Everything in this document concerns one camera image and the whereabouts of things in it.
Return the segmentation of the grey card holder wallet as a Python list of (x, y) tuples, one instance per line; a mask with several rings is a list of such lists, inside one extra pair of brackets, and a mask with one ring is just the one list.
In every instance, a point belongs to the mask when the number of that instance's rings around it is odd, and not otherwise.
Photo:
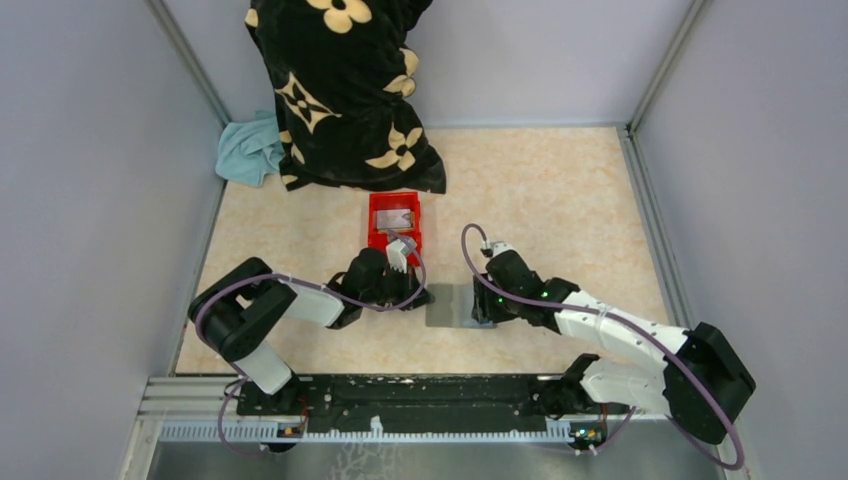
[(474, 316), (475, 297), (471, 284), (434, 283), (428, 286), (434, 300), (425, 307), (428, 328), (493, 329), (491, 321)]

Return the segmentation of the red plastic bin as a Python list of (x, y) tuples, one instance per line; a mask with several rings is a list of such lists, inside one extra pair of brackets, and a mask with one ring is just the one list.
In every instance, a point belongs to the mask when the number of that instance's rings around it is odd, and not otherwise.
[(370, 265), (388, 264), (386, 248), (393, 240), (389, 231), (409, 237), (422, 253), (421, 204), (414, 191), (371, 193), (368, 200), (367, 248), (363, 250)]

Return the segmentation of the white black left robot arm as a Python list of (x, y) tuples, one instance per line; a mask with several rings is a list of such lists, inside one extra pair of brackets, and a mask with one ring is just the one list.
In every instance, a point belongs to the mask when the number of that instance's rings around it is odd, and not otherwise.
[(299, 320), (326, 329), (342, 329), (363, 310), (414, 310), (433, 302), (415, 268), (406, 261), (365, 248), (344, 272), (326, 284), (275, 273), (250, 257), (190, 303), (189, 320), (202, 343), (261, 392), (264, 405), (277, 414), (292, 411), (300, 388), (291, 367), (267, 341), (282, 320)]

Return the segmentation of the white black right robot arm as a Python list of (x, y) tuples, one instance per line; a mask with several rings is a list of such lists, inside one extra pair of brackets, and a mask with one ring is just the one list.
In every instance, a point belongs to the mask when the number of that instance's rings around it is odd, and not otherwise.
[(620, 357), (615, 362), (584, 354), (575, 360), (563, 385), (569, 408), (635, 406), (670, 417), (707, 444), (724, 441), (727, 430), (714, 409), (734, 422), (756, 382), (720, 329), (704, 322), (693, 329), (650, 322), (562, 278), (544, 281), (507, 243), (482, 252), (488, 261), (474, 286), (485, 320), (523, 319)]

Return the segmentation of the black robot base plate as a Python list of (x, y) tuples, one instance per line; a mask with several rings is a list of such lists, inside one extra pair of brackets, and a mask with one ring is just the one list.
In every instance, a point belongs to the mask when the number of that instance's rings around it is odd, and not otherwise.
[(301, 375), (269, 395), (247, 382), (235, 395), (248, 416), (292, 416), (308, 433), (541, 433), (549, 421), (624, 414), (561, 374)]

